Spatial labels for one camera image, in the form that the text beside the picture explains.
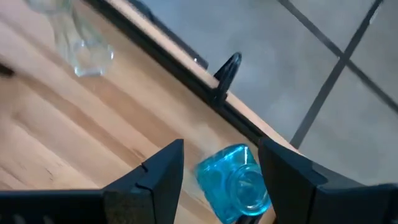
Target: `blue glass bottle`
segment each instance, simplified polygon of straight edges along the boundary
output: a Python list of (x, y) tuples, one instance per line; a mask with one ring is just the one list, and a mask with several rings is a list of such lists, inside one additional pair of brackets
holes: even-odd
[(241, 215), (259, 215), (271, 205), (260, 167), (245, 144), (229, 146), (205, 159), (195, 175), (207, 201), (224, 224)]

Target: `black clamp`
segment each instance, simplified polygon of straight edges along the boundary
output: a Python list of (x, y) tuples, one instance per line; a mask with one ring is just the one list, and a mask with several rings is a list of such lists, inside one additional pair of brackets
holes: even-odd
[(211, 104), (213, 106), (220, 106), (224, 103), (229, 87), (234, 80), (235, 74), (239, 69), (242, 61), (242, 54), (236, 52), (228, 61), (214, 74), (214, 77), (219, 81), (216, 88), (213, 89), (211, 95)]
[(0, 63), (0, 76), (12, 77), (13, 75), (14, 75), (14, 71), (11, 68), (8, 68), (5, 65)]

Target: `wooden tabletop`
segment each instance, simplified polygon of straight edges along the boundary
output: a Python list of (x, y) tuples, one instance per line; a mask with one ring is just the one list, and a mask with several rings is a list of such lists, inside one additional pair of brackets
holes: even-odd
[[(209, 86), (217, 81), (123, 0), (109, 2)], [(192, 168), (235, 143), (257, 148), (106, 18), (77, 9), (114, 48), (104, 77), (78, 78), (57, 55), (48, 20), (23, 0), (0, 1), (0, 189), (102, 188), (175, 139), (185, 140), (176, 223), (219, 223)], [(295, 150), (233, 94), (227, 101)], [(272, 223), (270, 209), (261, 223)]]

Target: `grey tile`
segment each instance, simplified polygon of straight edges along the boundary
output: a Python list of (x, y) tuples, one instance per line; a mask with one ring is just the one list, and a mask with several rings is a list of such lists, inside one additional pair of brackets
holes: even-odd
[(343, 71), (300, 151), (363, 184), (398, 182), (398, 115)]
[(290, 140), (337, 58), (277, 1), (145, 0), (214, 73), (243, 54), (232, 92)]
[(398, 102), (398, 1), (385, 0), (354, 51), (352, 61)]
[(290, 1), (343, 51), (374, 2), (374, 0)]

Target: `clear glass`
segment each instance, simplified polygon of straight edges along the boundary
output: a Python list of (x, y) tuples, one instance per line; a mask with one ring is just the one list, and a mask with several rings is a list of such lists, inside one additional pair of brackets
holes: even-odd
[(257, 162), (245, 144), (229, 146), (205, 159), (195, 176), (222, 223), (264, 213), (271, 201)]
[(70, 0), (25, 0), (31, 9), (50, 21), (59, 54), (76, 75), (103, 75), (113, 59), (113, 50), (76, 10)]

